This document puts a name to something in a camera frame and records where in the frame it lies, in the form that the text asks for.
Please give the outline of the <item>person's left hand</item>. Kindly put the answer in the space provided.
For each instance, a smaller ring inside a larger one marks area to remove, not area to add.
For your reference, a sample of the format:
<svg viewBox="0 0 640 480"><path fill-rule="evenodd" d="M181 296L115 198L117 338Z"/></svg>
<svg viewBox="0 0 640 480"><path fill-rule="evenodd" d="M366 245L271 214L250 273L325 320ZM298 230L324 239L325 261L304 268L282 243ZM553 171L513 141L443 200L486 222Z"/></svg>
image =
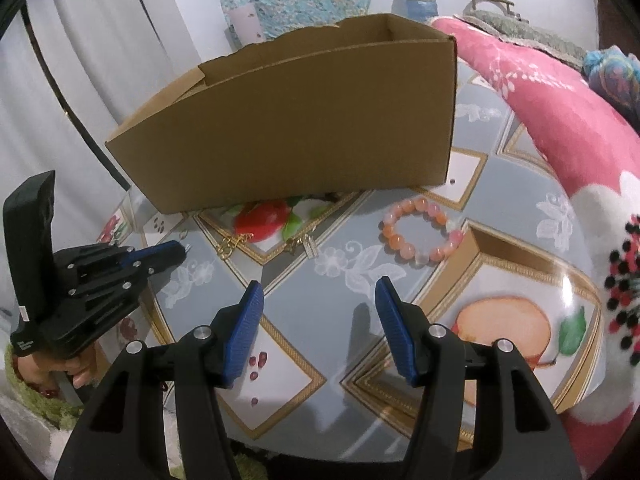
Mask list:
<svg viewBox="0 0 640 480"><path fill-rule="evenodd" d="M70 359L58 359L44 351L19 356L16 359L16 369L23 382L41 394L58 392L54 373L70 376L74 388L78 389L92 382L98 374L96 346L90 346Z"/></svg>

